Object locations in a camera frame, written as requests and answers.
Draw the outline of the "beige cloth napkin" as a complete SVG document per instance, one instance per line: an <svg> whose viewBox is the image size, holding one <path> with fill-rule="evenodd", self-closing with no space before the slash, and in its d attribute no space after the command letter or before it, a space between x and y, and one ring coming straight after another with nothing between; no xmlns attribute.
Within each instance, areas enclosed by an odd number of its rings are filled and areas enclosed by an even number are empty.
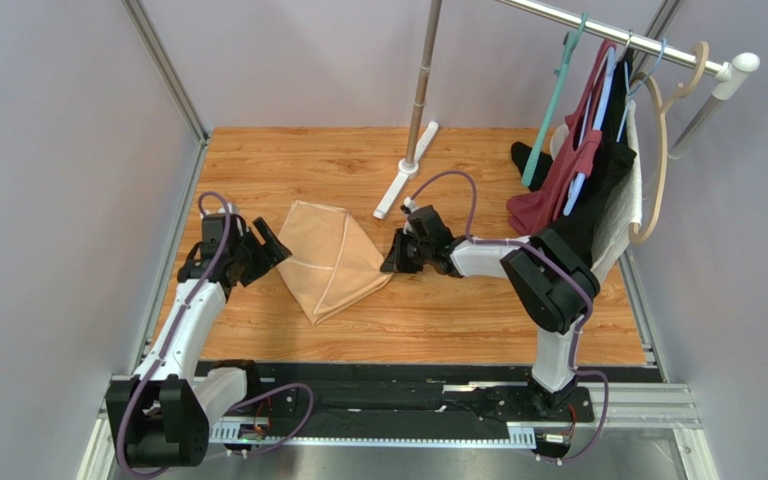
<svg viewBox="0 0 768 480"><path fill-rule="evenodd" d="M382 289L383 255L344 209L294 201L278 235L291 251L279 274L308 320L318 325Z"/></svg>

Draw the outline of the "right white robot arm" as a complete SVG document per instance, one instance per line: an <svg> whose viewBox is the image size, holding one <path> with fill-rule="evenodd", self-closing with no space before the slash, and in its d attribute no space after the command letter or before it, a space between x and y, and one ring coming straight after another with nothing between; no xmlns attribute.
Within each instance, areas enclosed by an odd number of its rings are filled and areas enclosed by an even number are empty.
<svg viewBox="0 0 768 480"><path fill-rule="evenodd" d="M430 266L453 278L508 280L538 328L533 382L545 395L570 390L581 324L600 292L583 259L550 228L518 238L456 236L432 206L402 210L406 223L395 230L380 271L415 274Z"/></svg>

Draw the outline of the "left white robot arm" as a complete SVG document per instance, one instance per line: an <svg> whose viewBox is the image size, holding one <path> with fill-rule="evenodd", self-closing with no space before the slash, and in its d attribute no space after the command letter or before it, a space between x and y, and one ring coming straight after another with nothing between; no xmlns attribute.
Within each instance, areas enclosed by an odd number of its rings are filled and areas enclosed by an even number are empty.
<svg viewBox="0 0 768 480"><path fill-rule="evenodd" d="M221 361L200 383L194 377L233 289L292 255L263 218L248 225L237 213L205 214L201 235L178 270L159 337L132 377L112 381L105 396L118 463L138 478L200 465L213 425L258 383L248 360Z"/></svg>

